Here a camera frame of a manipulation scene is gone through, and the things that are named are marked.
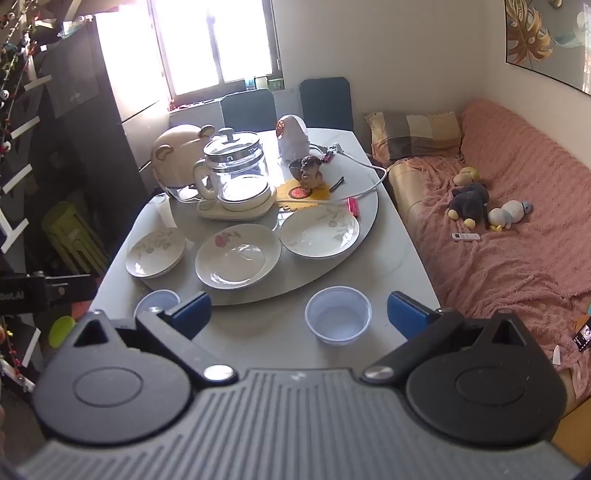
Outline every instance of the green stool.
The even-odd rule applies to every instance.
[[[41,227],[60,258],[73,273],[94,269],[104,274],[108,258],[96,233],[69,202],[56,204],[41,221]]]

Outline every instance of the plastic cup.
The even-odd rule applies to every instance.
[[[367,330],[372,309],[368,298],[351,287],[329,287],[316,293],[306,305],[306,323],[323,342],[348,345]]]
[[[61,347],[61,344],[75,326],[76,321],[69,315],[58,318],[49,330],[49,346],[56,350]]]
[[[139,301],[134,311],[134,318],[138,316],[138,313],[145,312],[152,307],[168,310],[179,303],[181,303],[181,299],[172,290],[154,290]]]

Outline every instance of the teapot lid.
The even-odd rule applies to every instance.
[[[259,137],[254,132],[234,132],[233,128],[221,128],[220,135],[203,148],[208,160],[226,162],[240,160],[259,148]]]

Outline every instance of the metal screw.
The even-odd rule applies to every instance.
[[[234,369],[228,365],[210,365],[203,371],[203,376],[212,382],[223,382],[234,375]]]
[[[385,365],[372,365],[365,372],[363,372],[365,378],[370,380],[383,381],[394,376],[394,370]]]

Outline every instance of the chair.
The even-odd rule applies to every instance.
[[[231,93],[220,106],[224,125],[236,132],[264,132],[277,125],[275,99],[267,89]]]
[[[91,268],[98,274],[105,273],[109,260],[100,239],[71,203],[56,204],[43,217],[41,227],[73,273],[80,273],[78,266],[85,273],[90,273]]]
[[[300,83],[301,110],[307,127],[353,131],[349,81],[344,77]]]

